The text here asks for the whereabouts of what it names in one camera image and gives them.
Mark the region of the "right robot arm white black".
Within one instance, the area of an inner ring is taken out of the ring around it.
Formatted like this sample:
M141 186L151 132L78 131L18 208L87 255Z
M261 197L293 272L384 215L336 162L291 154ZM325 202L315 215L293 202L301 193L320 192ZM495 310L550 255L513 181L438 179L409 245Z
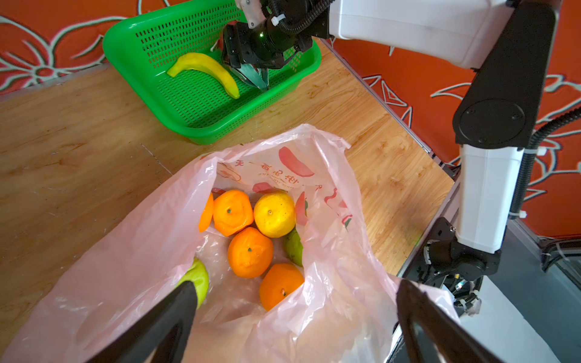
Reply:
M455 306L477 305L499 268L507 222L522 205L541 143L579 109L537 128L558 29L559 1L239 1L214 43L243 82L269 84L313 39L359 39L446 60L475 77L452 120L460 147L458 222L444 218L423 245L419 281L446 287Z

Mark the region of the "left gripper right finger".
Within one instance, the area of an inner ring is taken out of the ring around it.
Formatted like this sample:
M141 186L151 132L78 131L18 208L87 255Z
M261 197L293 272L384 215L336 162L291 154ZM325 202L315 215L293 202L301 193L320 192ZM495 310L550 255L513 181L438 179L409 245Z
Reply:
M396 303L410 362L501 361L466 333L413 282L400 282Z

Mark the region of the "pink plastic bag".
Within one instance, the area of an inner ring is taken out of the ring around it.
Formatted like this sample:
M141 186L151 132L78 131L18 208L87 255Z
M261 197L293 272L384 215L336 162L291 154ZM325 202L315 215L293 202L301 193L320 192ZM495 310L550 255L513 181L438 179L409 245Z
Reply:
M200 259L210 293L186 361L383 362L397 322L399 278L367 236L349 145L304 124L190 162L70 267L33 310L4 362L84 362L171 293ZM259 279L235 276L228 238L198 224L212 192L258 199L286 191L300 208L305 284L271 311Z

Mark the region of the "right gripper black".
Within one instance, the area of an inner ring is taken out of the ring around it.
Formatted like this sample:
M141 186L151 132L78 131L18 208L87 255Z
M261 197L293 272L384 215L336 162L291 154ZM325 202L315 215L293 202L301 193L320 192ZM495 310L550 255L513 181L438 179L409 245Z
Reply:
M221 33L222 63L246 84L260 91L269 89L269 70L279 70L300 52L309 51L313 40L308 35L289 35L272 23L268 2L261 1L266 20L250 29L246 18L231 21Z

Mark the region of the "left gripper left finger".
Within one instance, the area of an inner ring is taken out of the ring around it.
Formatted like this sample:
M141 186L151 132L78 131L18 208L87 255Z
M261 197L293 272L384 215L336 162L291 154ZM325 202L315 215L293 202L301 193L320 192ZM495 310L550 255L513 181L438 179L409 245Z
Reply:
M195 285L186 281L90 362L180 362L198 306Z

